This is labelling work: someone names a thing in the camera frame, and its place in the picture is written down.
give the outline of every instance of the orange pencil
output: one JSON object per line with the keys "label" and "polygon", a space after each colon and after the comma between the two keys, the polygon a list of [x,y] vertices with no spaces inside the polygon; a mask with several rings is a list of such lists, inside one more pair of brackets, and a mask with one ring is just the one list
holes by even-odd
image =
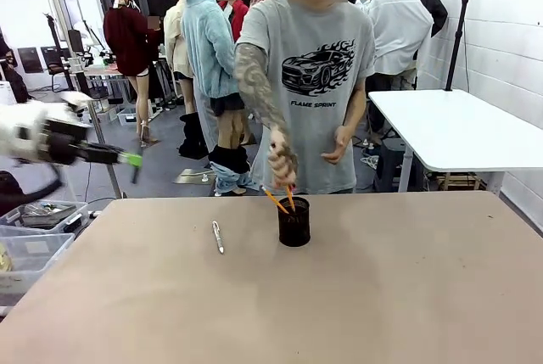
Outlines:
{"label": "orange pencil", "polygon": [[268,190],[266,190],[266,188],[264,188],[264,187],[262,187],[262,190],[264,190],[264,193],[266,193],[266,196],[268,196],[268,197],[271,199],[271,201],[273,201],[273,202],[276,204],[276,206],[279,207],[279,208],[281,209],[281,211],[282,211],[283,213],[288,214],[287,209],[285,209],[285,208],[283,207],[283,205],[282,205],[281,203],[279,203],[275,197],[273,197],[273,194],[271,194],[271,193],[270,193]]}
{"label": "orange pencil", "polygon": [[292,207],[292,211],[296,212],[296,207],[294,207],[294,200],[292,199],[292,190],[290,189],[290,186],[287,186],[287,195],[290,206]]}

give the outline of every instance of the fuzzy blue jacket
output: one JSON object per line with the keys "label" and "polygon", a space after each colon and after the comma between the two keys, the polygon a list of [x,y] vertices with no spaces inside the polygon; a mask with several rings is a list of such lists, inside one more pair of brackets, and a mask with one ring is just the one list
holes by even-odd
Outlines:
{"label": "fuzzy blue jacket", "polygon": [[186,0],[181,28],[188,60],[202,93],[222,98],[239,92],[233,78],[232,29],[216,0]]}

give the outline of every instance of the black shorts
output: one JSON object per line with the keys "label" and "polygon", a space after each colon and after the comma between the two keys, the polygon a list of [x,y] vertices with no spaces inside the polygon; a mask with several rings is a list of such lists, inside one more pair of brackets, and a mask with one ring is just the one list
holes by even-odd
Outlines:
{"label": "black shorts", "polygon": [[210,101],[215,116],[221,116],[225,111],[239,111],[245,109],[244,101],[237,92],[222,98],[211,98]]}
{"label": "black shorts", "polygon": [[173,75],[175,76],[177,81],[180,81],[180,80],[192,80],[191,77],[185,76],[181,71],[174,71]]}

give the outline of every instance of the man's left hand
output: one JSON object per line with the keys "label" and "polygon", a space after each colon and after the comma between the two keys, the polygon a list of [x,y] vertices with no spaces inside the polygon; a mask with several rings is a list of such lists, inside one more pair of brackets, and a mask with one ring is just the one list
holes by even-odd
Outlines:
{"label": "man's left hand", "polygon": [[347,146],[353,138],[354,131],[347,126],[340,126],[336,130],[336,150],[331,154],[321,154],[322,158],[332,165],[337,165],[344,157]]}

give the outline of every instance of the white wall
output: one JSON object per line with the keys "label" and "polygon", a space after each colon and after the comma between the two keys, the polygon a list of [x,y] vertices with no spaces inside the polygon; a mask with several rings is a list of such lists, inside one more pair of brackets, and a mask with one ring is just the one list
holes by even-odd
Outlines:
{"label": "white wall", "polygon": [[[102,28],[102,13],[98,0],[79,0],[83,17],[94,29]],[[44,13],[50,13],[48,0],[0,0],[0,28],[6,42],[15,51],[17,48],[35,47],[40,55],[42,66],[45,62],[40,47],[53,46],[53,38]],[[17,71],[25,79],[29,89],[51,85],[51,76],[44,71],[41,74],[26,74],[23,66]],[[65,86],[62,75],[55,76],[55,83]]]}
{"label": "white wall", "polygon": [[[433,39],[431,65],[419,75],[420,88],[444,87],[447,78],[461,0],[441,1],[449,23]],[[470,0],[465,37],[467,71],[462,40],[453,87],[467,91],[468,75],[472,94],[543,128],[543,0]],[[484,139],[477,131],[468,138]],[[527,149],[541,144],[527,143]],[[503,193],[543,227],[543,172],[507,174]]]}

